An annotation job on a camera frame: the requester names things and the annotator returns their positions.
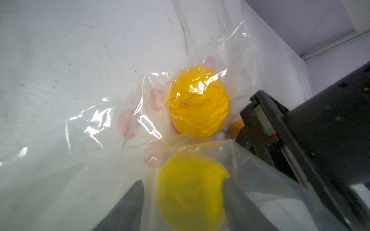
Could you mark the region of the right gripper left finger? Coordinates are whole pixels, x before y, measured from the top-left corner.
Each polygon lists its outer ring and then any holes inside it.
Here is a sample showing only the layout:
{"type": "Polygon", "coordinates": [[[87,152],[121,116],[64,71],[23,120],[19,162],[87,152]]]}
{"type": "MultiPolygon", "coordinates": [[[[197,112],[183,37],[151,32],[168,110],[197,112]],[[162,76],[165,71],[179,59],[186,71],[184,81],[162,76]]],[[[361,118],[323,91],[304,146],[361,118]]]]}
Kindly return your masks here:
{"type": "Polygon", "coordinates": [[[138,231],[144,206],[144,185],[137,180],[93,231],[138,231]]]}

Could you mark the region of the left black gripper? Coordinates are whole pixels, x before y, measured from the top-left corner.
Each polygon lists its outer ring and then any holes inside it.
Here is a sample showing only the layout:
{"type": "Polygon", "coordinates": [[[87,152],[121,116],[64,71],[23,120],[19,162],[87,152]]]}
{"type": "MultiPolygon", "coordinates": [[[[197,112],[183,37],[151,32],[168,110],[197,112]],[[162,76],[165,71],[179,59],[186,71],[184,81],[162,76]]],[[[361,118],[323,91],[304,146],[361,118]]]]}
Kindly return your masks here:
{"type": "Polygon", "coordinates": [[[237,143],[307,188],[350,230],[370,228],[370,65],[293,110],[260,90],[242,110],[237,143]]]}

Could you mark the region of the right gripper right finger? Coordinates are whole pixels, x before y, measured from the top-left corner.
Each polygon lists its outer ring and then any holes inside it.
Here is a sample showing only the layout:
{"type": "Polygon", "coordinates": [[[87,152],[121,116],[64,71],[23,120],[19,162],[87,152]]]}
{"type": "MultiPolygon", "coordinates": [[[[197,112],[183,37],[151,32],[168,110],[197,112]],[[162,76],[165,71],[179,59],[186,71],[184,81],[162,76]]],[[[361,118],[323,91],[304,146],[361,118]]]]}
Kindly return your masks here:
{"type": "Polygon", "coordinates": [[[232,179],[223,183],[223,200],[231,231],[278,230],[232,179]]]}

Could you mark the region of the bright yellow pear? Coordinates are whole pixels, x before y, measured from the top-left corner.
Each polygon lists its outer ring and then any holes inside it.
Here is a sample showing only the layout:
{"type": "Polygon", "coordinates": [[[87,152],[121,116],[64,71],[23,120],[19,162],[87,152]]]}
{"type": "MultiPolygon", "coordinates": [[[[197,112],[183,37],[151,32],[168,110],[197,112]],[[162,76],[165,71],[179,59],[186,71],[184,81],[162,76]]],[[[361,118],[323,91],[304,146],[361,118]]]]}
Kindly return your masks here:
{"type": "Polygon", "coordinates": [[[218,161],[180,151],[163,165],[157,183],[160,215],[174,231],[218,231],[225,220],[222,186],[230,178],[218,161]]]}

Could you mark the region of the clear zip-top bag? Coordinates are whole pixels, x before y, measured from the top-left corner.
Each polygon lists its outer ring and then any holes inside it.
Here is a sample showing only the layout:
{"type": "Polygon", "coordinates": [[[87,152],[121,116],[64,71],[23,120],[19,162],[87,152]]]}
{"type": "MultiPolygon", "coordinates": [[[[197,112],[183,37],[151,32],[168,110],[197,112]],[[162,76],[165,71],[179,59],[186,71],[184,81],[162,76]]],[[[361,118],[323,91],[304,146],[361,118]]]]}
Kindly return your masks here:
{"type": "Polygon", "coordinates": [[[244,22],[209,42],[172,71],[149,73],[1,157],[1,230],[93,231],[141,180],[139,231],[173,231],[160,215],[158,176],[175,153],[221,163],[277,231],[344,231],[312,189],[268,165],[225,132],[255,91],[253,40],[244,22]],[[211,137],[174,127],[165,99],[170,84],[193,66],[216,72],[230,113],[211,137]]]}

